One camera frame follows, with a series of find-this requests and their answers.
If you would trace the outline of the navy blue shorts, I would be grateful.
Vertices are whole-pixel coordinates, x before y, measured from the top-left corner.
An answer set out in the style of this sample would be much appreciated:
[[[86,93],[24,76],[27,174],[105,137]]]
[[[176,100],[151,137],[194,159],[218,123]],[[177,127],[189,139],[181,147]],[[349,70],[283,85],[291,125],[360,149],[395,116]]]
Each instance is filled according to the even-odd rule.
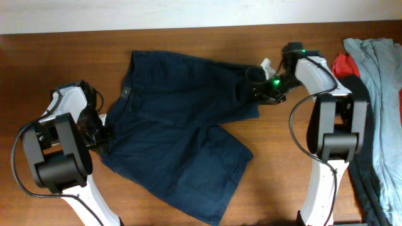
[[[218,225],[253,154],[226,131],[257,118],[249,65],[134,50],[102,162],[167,204]]]

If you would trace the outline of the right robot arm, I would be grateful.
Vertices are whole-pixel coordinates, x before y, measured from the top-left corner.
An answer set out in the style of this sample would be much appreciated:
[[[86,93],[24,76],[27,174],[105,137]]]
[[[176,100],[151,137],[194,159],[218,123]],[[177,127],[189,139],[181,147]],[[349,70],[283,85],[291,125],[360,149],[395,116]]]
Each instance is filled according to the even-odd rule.
[[[364,144],[368,99],[345,87],[330,71],[318,50],[306,50],[300,42],[289,42],[281,51],[279,68],[264,59],[259,67],[246,70],[253,85],[253,98],[263,105],[277,105],[298,87],[308,96],[291,110],[288,125],[294,143],[312,159],[306,199],[297,213],[297,225],[333,225],[333,211],[340,181]],[[296,110],[313,100],[307,128],[307,147],[296,138]]]

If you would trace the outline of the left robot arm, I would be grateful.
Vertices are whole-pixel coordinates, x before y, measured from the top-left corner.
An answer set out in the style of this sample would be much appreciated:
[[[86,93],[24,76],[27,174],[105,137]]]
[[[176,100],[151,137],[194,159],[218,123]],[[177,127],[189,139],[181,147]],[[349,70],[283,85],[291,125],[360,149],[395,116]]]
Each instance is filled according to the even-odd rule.
[[[103,96],[79,80],[53,89],[51,97],[43,115],[24,125],[15,140],[22,144],[34,182],[49,193],[29,191],[16,173],[14,179],[29,196],[66,201],[84,225],[122,225],[92,176],[91,152],[105,154],[113,136],[99,112]]]

